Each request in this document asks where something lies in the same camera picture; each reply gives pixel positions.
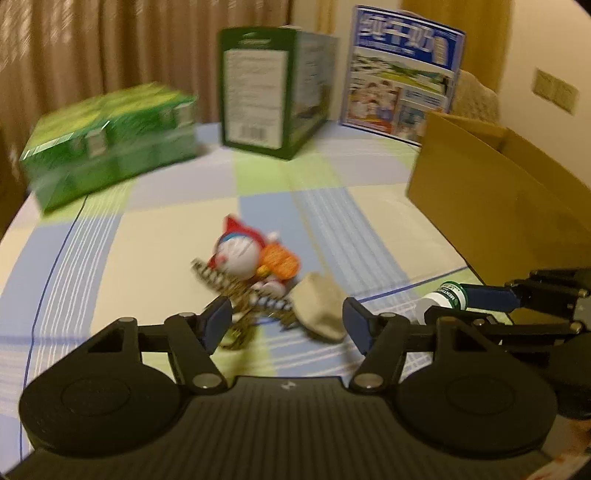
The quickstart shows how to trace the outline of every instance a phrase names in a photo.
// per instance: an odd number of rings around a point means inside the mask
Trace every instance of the wall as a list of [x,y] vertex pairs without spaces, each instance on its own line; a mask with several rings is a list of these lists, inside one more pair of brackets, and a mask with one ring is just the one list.
[[[574,0],[514,0],[501,121],[591,187],[591,17]],[[574,115],[534,95],[540,68],[579,90]]]
[[[335,91],[333,92],[330,117],[337,119],[340,114],[341,98],[345,85],[353,7],[355,5],[366,5],[396,10],[400,7],[401,0],[334,0],[334,2],[336,12],[334,18],[335,32],[333,35],[339,39],[339,53],[336,62]],[[293,8],[292,23],[304,30],[316,31],[317,0],[294,0]]]

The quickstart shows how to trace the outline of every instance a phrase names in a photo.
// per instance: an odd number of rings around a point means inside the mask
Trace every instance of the cardboard box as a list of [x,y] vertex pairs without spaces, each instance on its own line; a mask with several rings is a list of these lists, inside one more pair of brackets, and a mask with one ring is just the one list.
[[[487,285],[591,265],[591,191],[509,129],[430,113],[408,197]],[[525,309],[511,318],[563,321]]]
[[292,28],[220,34],[223,144],[289,160],[327,117],[337,41]]

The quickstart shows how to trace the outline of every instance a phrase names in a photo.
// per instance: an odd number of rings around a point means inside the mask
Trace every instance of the magazine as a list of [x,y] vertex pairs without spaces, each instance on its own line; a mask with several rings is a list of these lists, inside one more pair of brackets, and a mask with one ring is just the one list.
[[429,110],[448,112],[464,32],[356,6],[340,122],[420,145]]

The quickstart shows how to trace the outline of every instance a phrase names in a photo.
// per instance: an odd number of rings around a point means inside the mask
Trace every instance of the beige cloth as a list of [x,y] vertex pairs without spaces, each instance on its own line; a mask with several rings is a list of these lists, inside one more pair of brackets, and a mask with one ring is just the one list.
[[460,70],[450,113],[495,124],[499,121],[499,99],[473,74]]

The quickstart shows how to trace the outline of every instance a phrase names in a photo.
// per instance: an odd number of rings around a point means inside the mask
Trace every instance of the wall outlet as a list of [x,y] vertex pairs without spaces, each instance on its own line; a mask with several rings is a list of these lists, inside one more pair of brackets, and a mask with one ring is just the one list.
[[531,86],[531,90],[538,96],[545,98],[546,100],[553,101],[554,95],[556,94],[556,87],[559,80],[553,77],[551,74],[543,72],[540,69],[536,69],[534,75],[534,83]]
[[573,113],[578,97],[579,91],[575,87],[562,80],[556,81],[556,90],[554,91],[552,101],[561,109],[566,110],[568,113]]

